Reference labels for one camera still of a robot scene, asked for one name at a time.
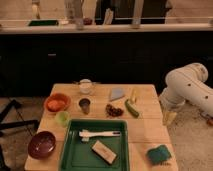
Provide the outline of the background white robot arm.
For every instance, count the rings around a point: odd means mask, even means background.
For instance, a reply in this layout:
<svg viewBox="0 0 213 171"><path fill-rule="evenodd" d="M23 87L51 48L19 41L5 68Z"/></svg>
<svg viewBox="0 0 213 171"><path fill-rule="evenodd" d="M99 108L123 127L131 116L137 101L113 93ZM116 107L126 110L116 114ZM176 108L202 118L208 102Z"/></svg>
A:
<svg viewBox="0 0 213 171"><path fill-rule="evenodd" d="M40 19L40 0L32 0L32 10L37 19Z"/></svg>

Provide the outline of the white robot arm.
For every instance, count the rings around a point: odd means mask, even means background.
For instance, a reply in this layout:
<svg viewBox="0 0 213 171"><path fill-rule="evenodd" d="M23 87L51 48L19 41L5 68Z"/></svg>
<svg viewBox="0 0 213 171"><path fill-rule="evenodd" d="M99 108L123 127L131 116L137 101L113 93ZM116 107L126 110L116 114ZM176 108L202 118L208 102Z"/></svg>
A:
<svg viewBox="0 0 213 171"><path fill-rule="evenodd" d="M213 120L213 88L205 84L208 70L201 63L191 63L167 73L166 87L159 95L163 124L172 123L186 101L197 105L205 119Z"/></svg>

